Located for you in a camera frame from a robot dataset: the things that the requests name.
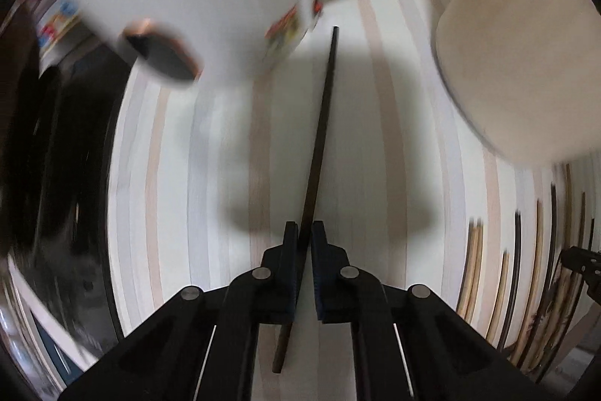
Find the striped tablecloth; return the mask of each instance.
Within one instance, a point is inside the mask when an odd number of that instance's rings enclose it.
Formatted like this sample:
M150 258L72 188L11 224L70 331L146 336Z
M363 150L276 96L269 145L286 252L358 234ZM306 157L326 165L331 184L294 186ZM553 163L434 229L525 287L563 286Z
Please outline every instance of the striped tablecloth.
M270 74L229 87L204 74L183 89L161 86L148 68L134 66L109 189L110 265L125 333L181 287L214 289L259 265L263 251L281 242L285 222L300 222L331 28L338 25L316 219L353 265L392 286L426 284L454 308L468 220L482 218L472 325L484 335L503 251L513 254L513 214L521 210L521 282L507 345L513 343L533 270L536 199L545 215L546 264L549 188L557 184L563 229L563 170L512 167L482 146L453 106L432 50L449 0L323 1L316 29ZM575 202L586 190L591 216L601 197L587 176L599 172L597 158L572 166ZM572 230L578 218L575 211ZM595 241L598 248L599 236ZM543 265L536 305L544 274ZM261 327L253 399L355 398L350 329L319 325L312 295L309 266L280 376L270 371L278 327ZM583 297L574 323L590 304Z

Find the striped surface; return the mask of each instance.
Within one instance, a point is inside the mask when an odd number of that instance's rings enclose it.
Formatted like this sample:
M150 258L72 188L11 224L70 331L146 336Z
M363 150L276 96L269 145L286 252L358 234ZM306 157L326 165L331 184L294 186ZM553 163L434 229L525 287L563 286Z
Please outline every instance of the striped surface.
M203 76L190 89L166 88L146 67L134 67L109 191L109 254L124 331L187 284L214 289L257 266L263 251L281 241L285 222L300 221L331 27L338 25L316 219L325 221L329 240L346 248L353 265L393 286L427 284L454 308L468 220L482 218L472 325L486 335L503 252L513 254L519 208L522 279L510 345L530 287L536 199L543 203L546 257L549 186L557 183L562 210L563 172L513 168L483 148L462 120L432 55L432 33L449 0L323 1L323 18L287 61L235 87ZM575 163L575 196L588 185L578 177L581 168L601 172L598 159ZM599 190L588 192L596 210ZM543 267L540 284L544 274ZM349 328L319 325L312 294L309 268L280 376L270 372L276 328L261 327L254 399L355 398ZM574 323L589 308L583 299Z

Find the printed design on mug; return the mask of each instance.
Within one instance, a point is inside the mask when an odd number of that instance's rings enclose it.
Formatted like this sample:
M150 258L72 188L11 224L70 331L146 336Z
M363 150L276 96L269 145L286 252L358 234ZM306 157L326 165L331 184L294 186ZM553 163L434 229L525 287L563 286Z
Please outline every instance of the printed design on mug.
M323 3L320 0L313 0L313 19L322 13ZM301 22L298 16L297 5L292 6L284 16L271 25L265 33L267 39L267 53L281 51L289 42L298 35Z

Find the tan container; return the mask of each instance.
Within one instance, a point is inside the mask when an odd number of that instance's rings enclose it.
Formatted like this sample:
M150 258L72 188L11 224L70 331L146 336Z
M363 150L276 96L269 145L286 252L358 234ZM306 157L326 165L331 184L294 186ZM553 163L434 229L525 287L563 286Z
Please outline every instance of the tan container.
M450 93L507 159L601 147L601 16L591 0L452 0L436 31Z

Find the silver screw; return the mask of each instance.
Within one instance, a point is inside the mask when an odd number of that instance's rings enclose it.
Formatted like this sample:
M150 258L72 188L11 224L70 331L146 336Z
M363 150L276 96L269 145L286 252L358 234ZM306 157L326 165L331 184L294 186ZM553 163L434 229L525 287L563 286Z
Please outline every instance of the silver screw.
M257 267L254 271L252 271L252 276L260 281L269 279L270 275L271 271L266 267Z
M200 296L200 289L196 286L184 287L181 290L181 298L185 301L193 301Z
M413 294L416 298L425 299L430 296L430 288L428 286L424 286L424 284L416 284L411 288L411 294Z
M355 279L359 277L359 269L353 267L352 265L347 265L340 269L340 275L345 279Z

